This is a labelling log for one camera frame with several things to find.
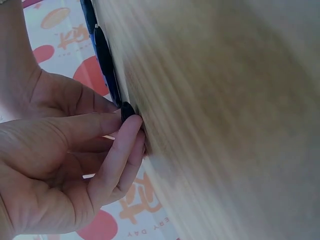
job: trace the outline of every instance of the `skin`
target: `skin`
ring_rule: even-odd
[[[61,234],[122,198],[142,163],[142,119],[124,124],[108,100],[44,71],[20,0],[0,5],[0,236]],[[117,132],[115,140],[103,136]],[[83,179],[83,175],[95,174]]]

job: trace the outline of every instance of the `wrist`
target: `wrist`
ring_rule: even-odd
[[[33,75],[40,67],[30,46],[21,0],[2,4],[0,21],[8,23],[0,26],[0,108],[17,119],[32,97]]]

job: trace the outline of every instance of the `black clip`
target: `black clip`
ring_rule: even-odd
[[[121,106],[121,121],[124,123],[130,116],[135,115],[135,110],[130,103],[124,101]]]

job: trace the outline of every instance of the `printed tablecloth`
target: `printed tablecloth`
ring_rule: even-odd
[[[33,53],[48,72],[80,81],[110,98],[79,0],[24,0]],[[62,235],[20,235],[16,240],[179,240],[148,175],[139,170],[128,194],[104,206],[87,227]]]

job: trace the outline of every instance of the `wood grain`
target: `wood grain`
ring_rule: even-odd
[[[319,239],[320,2],[93,2],[181,239]]]

